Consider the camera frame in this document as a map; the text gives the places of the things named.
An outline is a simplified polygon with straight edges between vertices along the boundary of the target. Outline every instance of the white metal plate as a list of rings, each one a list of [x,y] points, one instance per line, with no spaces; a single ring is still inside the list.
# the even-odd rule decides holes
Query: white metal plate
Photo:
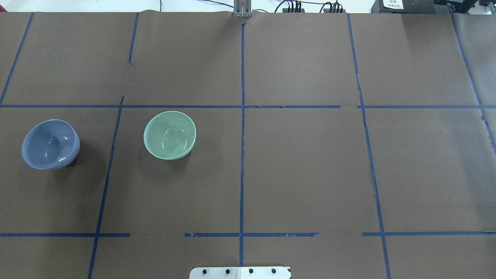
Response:
[[[291,279],[290,267],[194,268],[189,279]]]

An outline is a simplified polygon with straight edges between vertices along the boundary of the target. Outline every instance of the white bracket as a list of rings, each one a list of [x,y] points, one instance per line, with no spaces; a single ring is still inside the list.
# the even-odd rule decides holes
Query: white bracket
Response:
[[[189,279],[291,279],[289,267],[194,268]]]
[[[251,17],[251,0],[234,0],[234,17]]]

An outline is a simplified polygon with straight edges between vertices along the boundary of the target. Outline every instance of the white label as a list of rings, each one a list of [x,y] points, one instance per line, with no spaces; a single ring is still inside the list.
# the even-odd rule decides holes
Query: white label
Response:
[[[403,10],[403,0],[382,0],[384,7]]]

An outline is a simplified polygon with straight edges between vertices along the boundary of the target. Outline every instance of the bowl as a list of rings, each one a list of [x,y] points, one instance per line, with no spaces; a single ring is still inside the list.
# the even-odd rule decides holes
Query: bowl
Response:
[[[22,157],[35,169],[60,169],[74,161],[79,147],[79,137],[69,123],[58,119],[46,120],[26,135]]]
[[[191,118],[179,111],[166,111],[148,122],[143,133],[145,147],[163,160],[181,159],[193,149],[196,127]]]

